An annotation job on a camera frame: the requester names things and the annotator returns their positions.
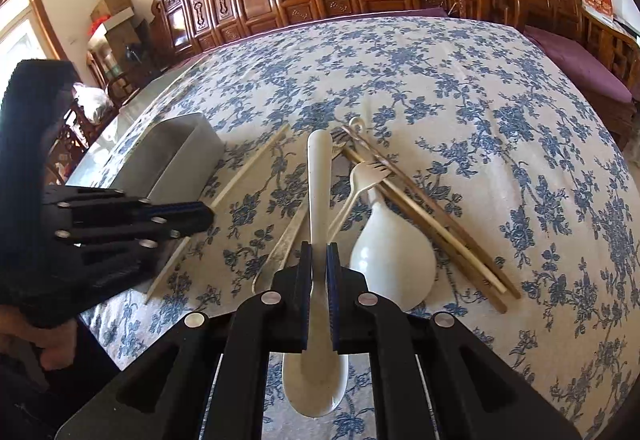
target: silver bolt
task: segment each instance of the silver bolt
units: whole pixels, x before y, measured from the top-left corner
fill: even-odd
[[[145,248],[156,248],[158,246],[158,242],[154,240],[140,240],[138,243]]]
[[[447,312],[440,312],[435,315],[433,322],[440,328],[451,328],[456,323],[456,320],[453,318],[453,315]]]
[[[191,312],[187,317],[184,318],[184,324],[186,324],[189,328],[197,328],[204,324],[204,315],[200,312]]]
[[[281,299],[282,299],[282,296],[279,293],[274,291],[265,292],[264,294],[262,294],[262,297],[260,298],[260,300],[265,305],[277,305]]]
[[[358,303],[362,306],[373,306],[378,304],[378,296],[371,292],[365,292],[358,296]]]

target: floral tablecloth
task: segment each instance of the floral tablecloth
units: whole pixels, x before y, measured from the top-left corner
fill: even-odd
[[[185,313],[230,312],[251,295],[253,276],[305,195],[306,136],[362,115],[380,146],[524,294],[508,299],[500,315],[440,254],[435,286],[414,313],[457,315],[585,438],[597,435],[628,394],[639,373],[640,198],[578,90],[512,28],[382,17],[218,49],[143,113],[95,184],[109,185],[148,128],[191,112],[205,113],[226,142],[205,198],[284,122],[291,131],[230,192],[214,226],[192,240],[147,306],[128,291],[85,313],[120,367]],[[348,171],[343,158],[334,161],[336,208],[348,194]],[[343,264],[368,214],[360,202],[338,235]],[[316,420],[293,411],[280,370],[273,354],[264,438],[376,437],[366,356],[351,358],[344,400]]]

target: cardboard box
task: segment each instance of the cardboard box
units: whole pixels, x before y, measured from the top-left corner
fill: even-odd
[[[133,8],[131,0],[100,0],[91,13],[91,21],[102,16],[114,16],[127,7]]]

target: chopstick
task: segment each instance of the chopstick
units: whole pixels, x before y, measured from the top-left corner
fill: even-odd
[[[437,220],[443,227],[447,228],[449,232],[455,235],[461,242],[465,243],[468,248],[471,249],[473,254],[478,260],[484,264],[492,274],[502,283],[503,287],[516,298],[520,299],[522,295],[518,288],[513,284],[513,282],[509,279],[509,277],[495,264],[495,261],[489,256],[489,254],[480,246],[478,242],[473,239],[471,235],[451,216],[449,216],[443,208],[441,208],[435,200],[433,200],[430,196],[424,193],[422,189],[420,189],[416,183],[409,178],[407,175],[402,172],[402,170],[393,162],[384,156],[378,148],[376,148],[373,144],[371,144],[366,137],[358,134],[356,131],[353,131],[353,128],[349,126],[343,126],[342,130],[347,133],[354,141],[364,147],[367,151],[369,151],[376,160],[378,160],[382,165],[388,167],[391,172],[396,175],[402,183],[406,185],[406,187],[421,201],[423,201],[428,208],[433,211],[433,216],[435,220]]]
[[[349,147],[342,148],[342,154],[347,157],[350,162],[357,164],[363,162],[364,159],[358,155],[353,149]],[[478,290],[485,298],[491,303],[491,305],[501,314],[507,311],[507,305],[500,299],[496,293],[494,287],[485,280],[475,267],[462,256],[456,248],[447,242],[436,230],[427,223],[422,217],[424,210],[420,206],[416,206],[415,203],[409,203],[410,198],[395,188],[392,182],[385,178],[380,184],[376,186],[382,194],[395,203],[400,210],[420,228],[420,230],[433,241],[441,250],[446,253],[449,258],[457,264],[462,274],[469,280],[469,282]]]
[[[279,140],[282,139],[282,135],[288,129],[289,129],[288,124],[282,125],[278,129],[278,131],[276,131],[275,134],[265,144],[263,144],[263,146],[258,151],[256,151],[254,154],[251,155],[251,158],[244,163],[244,165],[235,174],[235,176],[229,181],[229,183],[222,189],[222,191],[218,193],[218,195],[209,204],[209,209],[215,212],[217,206],[226,197],[229,191],[231,191],[231,189],[236,184],[238,184],[238,181],[249,171],[249,169],[252,168],[255,162],[262,155],[264,155],[268,150],[270,150],[273,146],[275,146]],[[175,264],[178,262],[178,259],[182,255],[182,252],[184,251],[185,247],[190,242],[190,240],[191,240],[191,237],[187,236],[180,242],[178,247],[174,250],[174,253],[169,258],[169,261],[166,262],[165,266],[162,268],[158,276],[156,276],[156,278],[154,279],[154,282],[151,284],[151,286],[149,287],[149,290],[146,292],[145,304],[149,302],[149,300],[151,299],[151,296],[153,295],[153,292],[156,290],[156,288],[158,288],[161,281],[164,279],[164,276],[166,276],[166,274],[174,268]]]

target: seat cushion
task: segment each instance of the seat cushion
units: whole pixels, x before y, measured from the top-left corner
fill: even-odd
[[[577,42],[529,25],[524,35],[541,48],[579,90],[590,90],[618,102],[631,102],[628,88]]]

